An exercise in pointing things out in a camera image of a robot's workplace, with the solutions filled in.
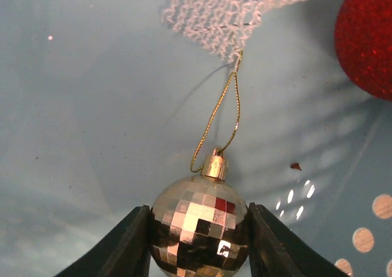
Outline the white mesh net ornament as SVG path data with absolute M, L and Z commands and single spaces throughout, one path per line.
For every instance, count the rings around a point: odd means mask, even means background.
M 168 0 L 161 20 L 227 63 L 245 47 L 262 15 L 307 0 Z

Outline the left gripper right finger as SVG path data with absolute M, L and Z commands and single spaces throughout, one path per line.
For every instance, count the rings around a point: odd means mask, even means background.
M 249 204 L 252 276 L 347 277 L 263 205 Z

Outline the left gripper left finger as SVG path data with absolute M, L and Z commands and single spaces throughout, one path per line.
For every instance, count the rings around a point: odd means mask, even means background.
M 86 254 L 57 277 L 148 276 L 151 255 L 147 223 L 150 209 L 135 207 Z

